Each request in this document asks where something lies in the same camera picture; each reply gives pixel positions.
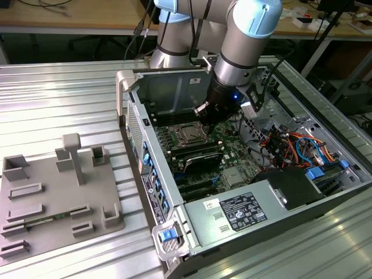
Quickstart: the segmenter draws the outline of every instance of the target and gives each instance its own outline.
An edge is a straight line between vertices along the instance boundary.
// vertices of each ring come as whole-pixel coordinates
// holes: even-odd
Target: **robotic arm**
[[[199,20],[190,19],[189,1]],[[204,125],[217,124],[235,113],[245,90],[253,102],[249,94],[252,73],[279,21],[281,0],[155,0],[155,5],[162,9],[161,45],[151,57],[151,68],[189,65],[190,20],[196,26],[194,46],[220,53],[206,100],[194,110]]]

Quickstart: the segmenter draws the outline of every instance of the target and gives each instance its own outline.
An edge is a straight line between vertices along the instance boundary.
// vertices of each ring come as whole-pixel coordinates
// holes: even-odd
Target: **workbench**
[[[265,56],[260,63],[277,61]],[[143,61],[113,61],[0,68],[0,160],[20,153],[27,160],[55,156],[61,135],[68,133],[80,134],[83,150],[104,145],[126,224],[121,231],[2,266],[1,278],[164,278],[116,119],[117,71],[145,67]],[[278,69],[372,160],[369,138],[333,112],[287,62]],[[291,106],[294,112],[301,109]],[[371,190],[323,217],[199,270],[190,279],[371,278]]]
[[[140,0],[76,0],[65,5],[71,16],[59,15],[43,8],[25,5],[13,0],[10,9],[0,9],[0,33],[29,34],[81,34],[81,35],[132,35],[142,18],[145,9]],[[284,7],[306,7],[308,14],[316,18],[320,13],[298,0],[285,4]],[[319,49],[309,60],[303,76],[307,76],[331,41],[372,41],[349,25],[350,20],[341,19],[341,24],[334,27]],[[148,35],[157,35],[158,26],[151,25]],[[292,19],[280,20],[271,36],[276,39],[313,40],[315,32],[301,29],[292,24]],[[5,53],[0,43],[0,65],[6,63]]]

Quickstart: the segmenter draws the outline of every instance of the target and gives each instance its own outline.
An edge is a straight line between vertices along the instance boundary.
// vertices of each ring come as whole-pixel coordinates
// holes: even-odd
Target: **light blue robot joint cap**
[[[264,39],[274,32],[282,10],[281,0],[239,0],[232,17],[244,34]]]
[[[154,0],[153,2],[161,10],[177,13],[177,0]]]
[[[160,11],[160,16],[159,16],[159,21],[162,23],[165,23],[167,21],[168,17],[168,11],[166,10],[161,10]],[[177,23],[177,22],[184,22],[185,20],[189,20],[190,17],[187,15],[183,15],[181,13],[170,13],[168,23]]]

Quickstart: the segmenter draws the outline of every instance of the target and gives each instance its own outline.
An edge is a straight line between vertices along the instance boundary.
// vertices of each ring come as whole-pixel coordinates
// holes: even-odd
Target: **warning label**
[[[240,231],[267,220],[251,192],[222,201],[220,205],[234,231]]]

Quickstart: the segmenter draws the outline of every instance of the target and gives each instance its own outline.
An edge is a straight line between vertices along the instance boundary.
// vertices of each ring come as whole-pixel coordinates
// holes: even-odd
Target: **green circuit board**
[[[247,147],[241,142],[236,129],[230,122],[218,124],[207,134],[199,122],[155,127],[155,133],[167,158],[175,182],[187,201],[229,191],[249,184],[261,171]],[[183,162],[168,155],[189,146],[219,142],[223,158],[217,166],[201,168],[187,174],[183,172]]]

